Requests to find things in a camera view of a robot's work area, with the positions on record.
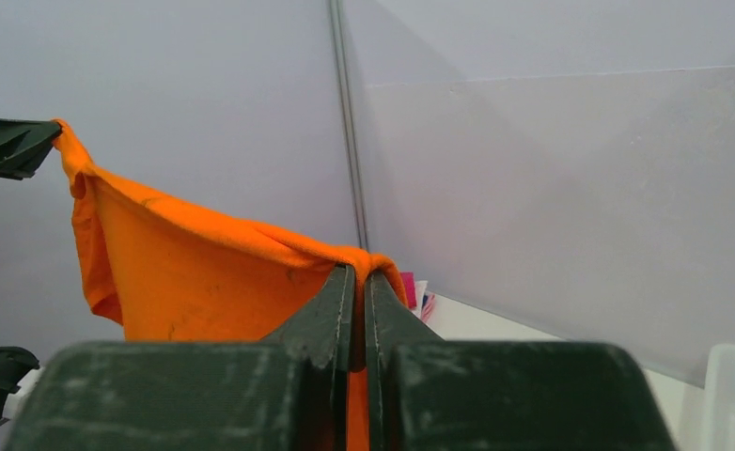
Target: fabric fold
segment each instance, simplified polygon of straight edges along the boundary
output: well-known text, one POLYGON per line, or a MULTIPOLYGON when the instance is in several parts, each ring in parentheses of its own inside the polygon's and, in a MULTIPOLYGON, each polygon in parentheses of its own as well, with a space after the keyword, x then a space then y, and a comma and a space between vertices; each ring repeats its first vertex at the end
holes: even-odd
MULTIPOLYGON (((259 340, 311 299, 336 264, 355 269, 362 343, 371 272, 382 271, 405 302, 388 257, 232 218, 119 177, 94 164, 69 124, 55 121, 83 291, 91 311, 121 324, 127 340, 259 340)), ((350 449, 368 449, 364 374, 352 375, 350 449)))

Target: pink object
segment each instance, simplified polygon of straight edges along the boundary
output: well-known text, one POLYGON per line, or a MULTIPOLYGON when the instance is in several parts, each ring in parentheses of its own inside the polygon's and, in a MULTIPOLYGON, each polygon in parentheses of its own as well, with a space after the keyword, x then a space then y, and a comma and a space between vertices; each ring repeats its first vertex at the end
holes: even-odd
POLYGON ((402 272, 400 280, 403 281, 403 288, 406 290, 406 302, 409 308, 417 307, 417 296, 414 293, 414 272, 402 272))

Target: white tabletop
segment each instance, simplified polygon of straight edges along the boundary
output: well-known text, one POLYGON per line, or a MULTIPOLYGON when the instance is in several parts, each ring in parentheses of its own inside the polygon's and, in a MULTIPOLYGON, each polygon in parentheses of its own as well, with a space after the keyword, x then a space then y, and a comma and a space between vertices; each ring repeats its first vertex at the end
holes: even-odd
MULTIPOLYGON (((554 340, 556 336, 437 295, 429 326, 448 340, 554 340)), ((699 449, 703 390, 645 369, 666 425, 682 451, 699 449)))

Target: white wall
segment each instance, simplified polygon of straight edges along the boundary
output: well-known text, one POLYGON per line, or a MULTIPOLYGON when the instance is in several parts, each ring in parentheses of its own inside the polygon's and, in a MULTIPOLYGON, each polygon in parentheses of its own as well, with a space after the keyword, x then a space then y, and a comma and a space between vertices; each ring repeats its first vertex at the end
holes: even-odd
POLYGON ((373 250, 701 383, 735 342, 735 1, 346 5, 373 250))
MULTIPOLYGON (((357 243, 325 0, 0 2, 0 117, 64 117, 106 168, 357 243)), ((0 180, 0 346, 120 338, 89 313, 53 154, 0 180)))

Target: orange shirt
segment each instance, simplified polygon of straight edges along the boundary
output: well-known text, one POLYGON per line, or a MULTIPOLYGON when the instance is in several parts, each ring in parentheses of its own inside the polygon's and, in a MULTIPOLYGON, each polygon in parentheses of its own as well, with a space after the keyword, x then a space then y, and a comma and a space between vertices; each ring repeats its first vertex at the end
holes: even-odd
MULTIPOLYGON (((312 298, 338 263, 355 269, 358 317, 373 271, 383 271, 405 300, 388 257, 232 218, 116 176, 56 121, 83 291, 91 311, 121 324, 127 340, 259 340, 312 298)), ((364 343, 364 320, 353 327, 364 343)), ((350 378, 351 450, 368 449, 366 377, 350 378)))

